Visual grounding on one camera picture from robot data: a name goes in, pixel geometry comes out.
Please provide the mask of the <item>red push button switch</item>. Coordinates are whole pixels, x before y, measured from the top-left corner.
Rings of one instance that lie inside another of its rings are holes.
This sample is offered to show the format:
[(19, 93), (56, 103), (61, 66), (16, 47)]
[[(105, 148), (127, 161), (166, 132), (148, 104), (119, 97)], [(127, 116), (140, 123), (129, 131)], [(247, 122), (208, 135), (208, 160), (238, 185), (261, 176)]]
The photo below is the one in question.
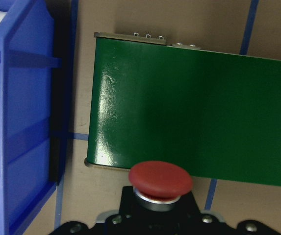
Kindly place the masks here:
[(193, 180), (183, 168), (162, 161), (134, 165), (123, 187), (119, 214), (141, 222), (184, 222), (200, 217)]

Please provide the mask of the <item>green conveyor belt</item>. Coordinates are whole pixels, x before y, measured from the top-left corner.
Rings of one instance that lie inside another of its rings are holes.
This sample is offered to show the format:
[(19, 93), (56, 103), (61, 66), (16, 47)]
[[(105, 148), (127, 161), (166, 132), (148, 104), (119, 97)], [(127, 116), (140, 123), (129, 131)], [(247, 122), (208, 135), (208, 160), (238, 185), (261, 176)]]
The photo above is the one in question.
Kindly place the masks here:
[(87, 161), (281, 186), (281, 61), (98, 37)]

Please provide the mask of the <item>blue plastic bin near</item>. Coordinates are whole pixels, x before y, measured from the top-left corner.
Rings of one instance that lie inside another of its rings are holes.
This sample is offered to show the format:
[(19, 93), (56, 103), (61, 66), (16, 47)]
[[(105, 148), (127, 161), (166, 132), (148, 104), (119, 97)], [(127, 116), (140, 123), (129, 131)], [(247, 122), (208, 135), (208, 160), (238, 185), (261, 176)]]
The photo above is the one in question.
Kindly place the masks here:
[(0, 0), (0, 235), (21, 235), (49, 179), (54, 20), (43, 0)]

